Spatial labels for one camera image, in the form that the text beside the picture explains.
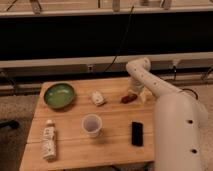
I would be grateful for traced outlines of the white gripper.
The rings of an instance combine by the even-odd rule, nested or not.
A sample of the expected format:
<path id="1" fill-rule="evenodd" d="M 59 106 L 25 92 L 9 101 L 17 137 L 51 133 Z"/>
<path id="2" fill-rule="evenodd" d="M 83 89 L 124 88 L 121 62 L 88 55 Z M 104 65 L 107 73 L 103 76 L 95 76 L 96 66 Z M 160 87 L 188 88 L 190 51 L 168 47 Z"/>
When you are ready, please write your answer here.
<path id="1" fill-rule="evenodd" d="M 138 95 L 143 104 L 148 103 L 155 99 L 153 93 L 148 88 L 146 88 L 142 83 L 140 83 L 134 78 L 130 78 L 129 92 Z"/>

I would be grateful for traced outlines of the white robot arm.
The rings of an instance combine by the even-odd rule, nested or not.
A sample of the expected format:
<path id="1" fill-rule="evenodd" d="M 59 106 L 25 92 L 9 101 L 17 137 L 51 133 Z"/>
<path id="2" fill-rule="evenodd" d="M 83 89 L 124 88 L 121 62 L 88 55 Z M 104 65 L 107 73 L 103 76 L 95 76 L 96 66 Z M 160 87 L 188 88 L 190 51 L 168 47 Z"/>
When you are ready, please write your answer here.
<path id="1" fill-rule="evenodd" d="M 208 119 L 206 107 L 182 89 L 150 72 L 148 58 L 129 61 L 126 70 L 135 91 L 146 87 L 154 107 L 155 171 L 204 171 L 199 128 Z"/>

